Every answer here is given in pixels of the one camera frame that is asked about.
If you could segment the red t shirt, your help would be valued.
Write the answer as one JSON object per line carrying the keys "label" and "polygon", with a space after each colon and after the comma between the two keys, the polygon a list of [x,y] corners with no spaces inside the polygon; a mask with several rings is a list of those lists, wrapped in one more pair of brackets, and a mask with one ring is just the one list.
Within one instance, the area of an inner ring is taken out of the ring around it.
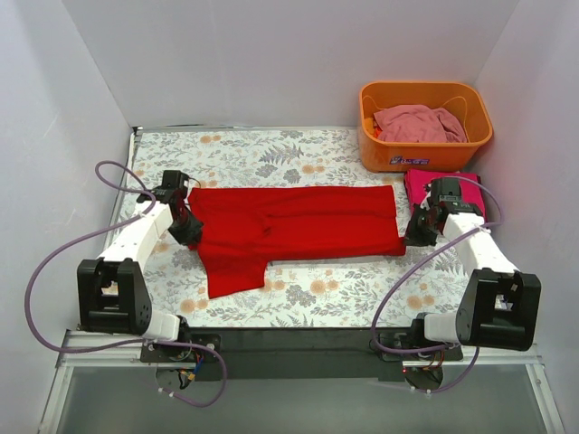
{"label": "red t shirt", "polygon": [[211,298],[263,287],[273,261],[406,252],[389,185],[195,188],[188,202]]}

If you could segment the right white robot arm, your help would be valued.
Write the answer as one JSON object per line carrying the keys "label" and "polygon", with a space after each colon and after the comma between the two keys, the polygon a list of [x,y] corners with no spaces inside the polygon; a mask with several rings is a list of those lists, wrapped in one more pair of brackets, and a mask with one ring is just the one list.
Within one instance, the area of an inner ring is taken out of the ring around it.
{"label": "right white robot arm", "polygon": [[452,175],[427,183],[405,231],[408,246],[434,246],[440,236],[452,241],[470,276],[457,311],[425,313],[413,322],[418,343],[526,351],[535,337],[541,282],[502,253],[482,210],[463,195],[463,180]]}

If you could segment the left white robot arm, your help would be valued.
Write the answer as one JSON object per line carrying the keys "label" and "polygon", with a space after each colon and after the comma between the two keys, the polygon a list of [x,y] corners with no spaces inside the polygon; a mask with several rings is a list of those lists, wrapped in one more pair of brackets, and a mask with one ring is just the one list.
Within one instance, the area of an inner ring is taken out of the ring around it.
{"label": "left white robot arm", "polygon": [[203,223],[185,204],[190,177],[165,170],[161,185],[137,199],[133,216],[97,259],[77,269],[81,329],[136,335],[149,341],[178,342],[183,321],[152,307],[143,270],[161,236],[186,247],[202,238]]}

